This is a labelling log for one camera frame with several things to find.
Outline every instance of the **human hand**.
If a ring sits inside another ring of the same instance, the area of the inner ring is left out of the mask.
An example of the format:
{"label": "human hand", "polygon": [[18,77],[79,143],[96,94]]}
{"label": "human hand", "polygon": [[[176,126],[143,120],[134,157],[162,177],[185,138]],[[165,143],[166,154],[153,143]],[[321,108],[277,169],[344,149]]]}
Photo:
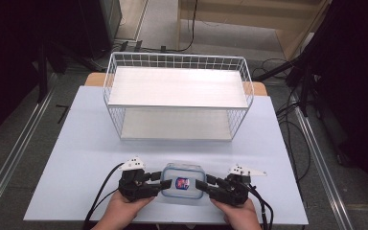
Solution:
{"label": "human hand", "polygon": [[103,217],[92,230],[122,230],[152,200],[154,200],[154,197],[129,202],[119,191],[116,191],[109,200]]}
{"label": "human hand", "polygon": [[224,214],[223,219],[231,224],[235,230],[261,230],[261,226],[256,215],[255,206],[249,198],[242,206],[231,206],[211,199]]}

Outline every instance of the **wooden furniture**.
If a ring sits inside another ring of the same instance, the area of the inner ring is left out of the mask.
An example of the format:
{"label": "wooden furniture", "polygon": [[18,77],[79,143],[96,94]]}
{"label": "wooden furniture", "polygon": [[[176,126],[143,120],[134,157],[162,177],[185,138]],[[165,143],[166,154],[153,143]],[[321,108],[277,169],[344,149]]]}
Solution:
{"label": "wooden furniture", "polygon": [[[92,73],[86,79],[85,86],[104,86],[105,76],[105,73]],[[253,87],[256,96],[267,96],[265,85],[261,82],[253,82]]]}
{"label": "wooden furniture", "polygon": [[[195,0],[179,0],[177,16],[177,47],[180,20],[192,20]],[[264,27],[276,30],[287,60],[321,22],[328,0],[198,0],[195,20]]]}

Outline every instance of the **metal floor strip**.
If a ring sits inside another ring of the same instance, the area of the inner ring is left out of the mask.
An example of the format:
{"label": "metal floor strip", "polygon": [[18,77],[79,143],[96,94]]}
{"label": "metal floor strip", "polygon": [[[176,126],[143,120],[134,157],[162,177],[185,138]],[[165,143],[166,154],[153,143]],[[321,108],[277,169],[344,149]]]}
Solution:
{"label": "metal floor strip", "polygon": [[[291,97],[293,101],[298,98],[294,95]],[[339,194],[338,189],[334,184],[333,177],[328,169],[327,163],[322,155],[321,149],[316,142],[315,136],[313,135],[310,121],[308,118],[304,117],[303,113],[299,108],[296,108],[295,113],[297,115],[300,126],[303,129],[304,135],[310,146],[310,151],[313,156],[313,161],[315,163],[316,169],[318,169],[318,174],[321,178],[322,184],[324,186],[325,192],[327,193],[328,200],[330,201],[333,213],[335,215],[339,229],[354,229],[351,223],[345,204]]]}
{"label": "metal floor strip", "polygon": [[53,91],[56,86],[57,79],[58,79],[57,75],[52,74],[52,76],[49,79],[49,87],[51,86],[49,88],[49,92],[47,93],[43,101],[34,108],[34,112],[32,113],[22,132],[20,133],[19,138],[17,139],[16,143],[14,144],[11,150],[11,153],[9,154],[7,160],[5,161],[3,167],[1,168],[0,197],[4,193],[5,188],[12,177],[12,174],[16,169],[17,164],[22,158],[25,148],[28,146],[28,143],[35,132],[35,128],[37,127],[41,117],[44,114],[44,111],[46,110],[48,103],[50,102],[53,96]]}

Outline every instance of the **wire basket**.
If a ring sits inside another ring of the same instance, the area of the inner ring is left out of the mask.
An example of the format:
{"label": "wire basket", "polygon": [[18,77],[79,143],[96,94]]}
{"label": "wire basket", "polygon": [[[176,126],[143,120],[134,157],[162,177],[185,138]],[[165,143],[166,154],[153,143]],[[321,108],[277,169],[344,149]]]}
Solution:
{"label": "wire basket", "polygon": [[243,57],[116,52],[103,85],[121,139],[231,141],[253,95]]}

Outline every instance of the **purple label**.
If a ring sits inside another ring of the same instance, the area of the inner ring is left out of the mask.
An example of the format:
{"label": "purple label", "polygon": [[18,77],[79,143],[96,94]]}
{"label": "purple label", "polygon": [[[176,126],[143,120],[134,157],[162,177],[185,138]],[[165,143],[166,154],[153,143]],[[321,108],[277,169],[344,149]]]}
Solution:
{"label": "purple label", "polygon": [[190,180],[188,178],[178,177],[175,180],[175,188],[179,190],[188,190],[190,187]]}

